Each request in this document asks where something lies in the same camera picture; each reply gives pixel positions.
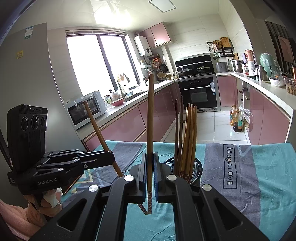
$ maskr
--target ceiling light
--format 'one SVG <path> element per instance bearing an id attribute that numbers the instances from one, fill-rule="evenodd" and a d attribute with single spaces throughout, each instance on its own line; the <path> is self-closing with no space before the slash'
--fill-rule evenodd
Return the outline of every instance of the ceiling light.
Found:
<path id="1" fill-rule="evenodd" d="M 151 3 L 161 12 L 168 12 L 176 8 L 170 0 L 151 0 L 149 3 Z"/>

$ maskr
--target chopstick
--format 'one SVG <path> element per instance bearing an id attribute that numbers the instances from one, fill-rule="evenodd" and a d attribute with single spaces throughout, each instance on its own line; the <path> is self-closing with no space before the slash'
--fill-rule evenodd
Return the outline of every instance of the chopstick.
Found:
<path id="1" fill-rule="evenodd" d="M 180 161 L 181 161 L 181 152 L 182 152 L 182 139 L 183 139 L 183 110 L 184 110 L 184 105 L 183 105 L 183 96 L 181 95 L 181 101 L 180 101 L 180 123 L 179 123 L 179 142 L 178 142 L 178 162 L 177 162 L 177 173 L 180 168 Z"/>
<path id="2" fill-rule="evenodd" d="M 96 121 L 95 121 L 95 119 L 94 119 L 94 116 L 93 116 L 93 114 L 92 114 L 92 112 L 91 112 L 91 109 L 89 108 L 89 105 L 88 105 L 87 101 L 86 101 L 86 100 L 83 101 L 83 104 L 84 104 L 84 106 L 85 106 L 85 109 L 86 109 L 86 111 L 87 111 L 87 113 L 88 113 L 88 115 L 89 115 L 89 119 L 91 120 L 91 124 L 92 124 L 92 126 L 93 126 L 93 128 L 94 128 L 94 131 L 96 132 L 96 135 L 98 136 L 98 139 L 99 139 L 99 141 L 100 141 L 100 143 L 101 143 L 101 145 L 102 145 L 104 151 L 110 151 L 110 149 L 109 149 L 109 147 L 108 147 L 108 145 L 107 145 L 105 139 L 103 138 L 103 135 L 102 135 L 102 133 L 100 132 L 100 129 L 99 129 L 99 127 L 98 127 L 98 125 L 97 125 L 97 123 L 96 123 Z M 122 171 L 120 170 L 119 166 L 117 165 L 117 162 L 116 162 L 116 161 L 114 161 L 114 162 L 112 163 L 112 166 L 113 166 L 113 168 L 115 169 L 117 175 L 118 175 L 119 177 L 123 177 L 123 173 L 122 173 Z M 148 214 L 148 212 L 146 211 L 146 209 L 144 208 L 144 206 L 143 206 L 141 203 L 138 203 L 138 206 L 140 207 L 140 209 L 143 211 L 143 213 L 144 213 L 145 215 Z"/>
<path id="3" fill-rule="evenodd" d="M 152 174 L 153 174 L 153 91 L 154 76 L 149 74 L 147 111 L 147 194 L 148 214 L 152 214 Z"/>
<path id="4" fill-rule="evenodd" d="M 191 116 L 188 121 L 190 121 L 190 130 L 189 130 L 189 142 L 188 142 L 188 154 L 185 157 L 185 172 L 184 172 L 184 179 L 188 180 L 189 172 L 190 172 L 190 165 L 191 165 L 191 155 L 192 155 L 192 146 L 193 146 L 193 137 L 194 137 L 194 107 L 191 105 L 190 107 Z"/>
<path id="5" fill-rule="evenodd" d="M 175 131 L 175 155 L 174 155 L 174 174 L 177 174 L 177 163 L 178 163 L 178 100 L 176 99 L 176 131 Z"/>
<path id="6" fill-rule="evenodd" d="M 181 163 L 180 163 L 180 166 L 181 166 L 180 177 L 184 177 L 184 171 L 185 171 L 185 167 L 186 167 L 189 136 L 190 136 L 190 121 L 189 121 L 190 119 L 191 119 L 191 108 L 190 108 L 190 104 L 188 104 L 187 114 L 186 114 L 186 123 L 185 123 L 184 144 L 183 144 L 183 148 L 182 148 Z"/>
<path id="7" fill-rule="evenodd" d="M 196 151 L 196 136 L 197 136 L 197 116 L 196 116 L 197 107 L 196 106 L 194 106 L 193 112 L 195 113 L 195 115 L 194 115 L 194 123 L 193 123 L 193 131 L 194 131 L 193 134 L 194 135 L 193 135 L 193 145 L 192 145 L 190 171 L 189 171 L 189 177 L 188 177 L 188 181 L 187 181 L 188 183 L 191 182 L 193 167 L 194 167 L 194 160 L 195 160 L 195 151 Z"/>

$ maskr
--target cabinet handle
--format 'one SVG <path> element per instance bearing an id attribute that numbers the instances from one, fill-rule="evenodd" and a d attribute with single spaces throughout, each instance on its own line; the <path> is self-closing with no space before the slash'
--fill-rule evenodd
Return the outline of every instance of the cabinet handle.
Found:
<path id="1" fill-rule="evenodd" d="M 208 86 L 202 86 L 202 87 L 195 87 L 195 88 L 189 88 L 189 89 L 183 89 L 183 90 L 193 90 L 193 89 L 200 89 L 200 88 L 211 88 L 211 86 L 210 85 L 208 85 Z"/>

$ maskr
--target window frame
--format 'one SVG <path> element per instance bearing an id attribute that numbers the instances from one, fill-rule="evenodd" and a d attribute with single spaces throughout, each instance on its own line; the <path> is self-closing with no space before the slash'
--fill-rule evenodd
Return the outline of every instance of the window frame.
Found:
<path id="1" fill-rule="evenodd" d="M 131 56 L 131 52 L 130 52 L 130 50 L 128 48 L 128 45 L 127 45 L 125 36 L 115 35 L 115 34 L 73 34 L 73 35 L 71 34 L 71 35 L 66 35 L 66 37 L 68 38 L 68 37 L 85 36 L 85 35 L 96 35 L 96 38 L 98 40 L 98 43 L 99 43 L 99 46 L 100 46 L 100 49 L 101 49 L 101 52 L 102 52 L 102 55 L 103 55 L 103 59 L 104 59 L 105 65 L 106 65 L 107 70 L 108 70 L 108 74 L 109 74 L 110 79 L 111 79 L 111 83 L 112 83 L 113 88 L 114 88 L 115 91 L 118 90 L 118 85 L 116 83 L 116 80 L 114 79 L 111 66 L 110 66 L 110 64 L 108 62 L 108 59 L 107 59 L 107 56 L 106 56 L 106 52 L 105 52 L 105 49 L 104 49 L 104 46 L 103 46 L 103 43 L 102 43 L 102 40 L 101 40 L 101 36 L 114 36 L 114 37 L 120 37 L 122 39 L 123 45 L 124 45 L 124 47 L 126 49 L 126 53 L 128 55 L 128 59 L 129 59 L 129 61 L 131 63 L 131 67 L 133 69 L 133 73 L 135 75 L 137 84 L 138 85 L 140 84 L 140 78 L 139 78 L 138 72 L 136 70 L 135 63 L 133 62 L 133 59 L 132 59 L 132 56 Z"/>

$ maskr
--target camera lens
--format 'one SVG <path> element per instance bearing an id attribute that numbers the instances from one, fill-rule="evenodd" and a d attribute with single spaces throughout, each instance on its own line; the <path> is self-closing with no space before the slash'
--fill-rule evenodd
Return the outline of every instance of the camera lens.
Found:
<path id="1" fill-rule="evenodd" d="M 27 117 L 24 117 L 21 122 L 22 130 L 25 131 L 28 128 L 29 120 Z"/>
<path id="2" fill-rule="evenodd" d="M 31 119 L 31 127 L 33 130 L 36 130 L 38 127 L 38 116 L 34 115 Z"/>
<path id="3" fill-rule="evenodd" d="M 45 117 L 44 116 L 41 117 L 40 123 L 41 123 L 41 126 L 44 127 L 44 125 L 45 125 Z"/>

